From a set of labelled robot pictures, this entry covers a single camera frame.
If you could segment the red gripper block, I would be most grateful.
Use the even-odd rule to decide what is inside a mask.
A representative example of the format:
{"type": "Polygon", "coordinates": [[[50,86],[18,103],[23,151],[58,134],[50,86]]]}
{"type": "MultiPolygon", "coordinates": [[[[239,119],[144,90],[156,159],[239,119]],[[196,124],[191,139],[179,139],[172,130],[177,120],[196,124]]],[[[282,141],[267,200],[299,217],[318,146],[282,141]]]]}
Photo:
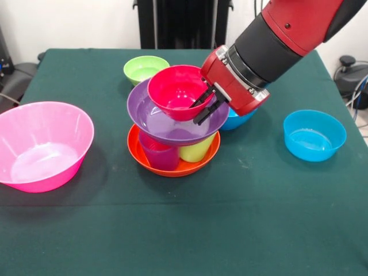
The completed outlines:
{"type": "Polygon", "coordinates": [[[215,92],[224,97],[224,101],[239,116],[244,116],[257,109],[270,97],[266,89],[260,89],[250,84],[246,78],[241,78],[234,62],[230,60],[228,48],[215,49],[203,63],[200,74],[207,85],[190,109],[199,109],[205,106],[193,119],[193,123],[201,125],[221,105],[215,92]]]}

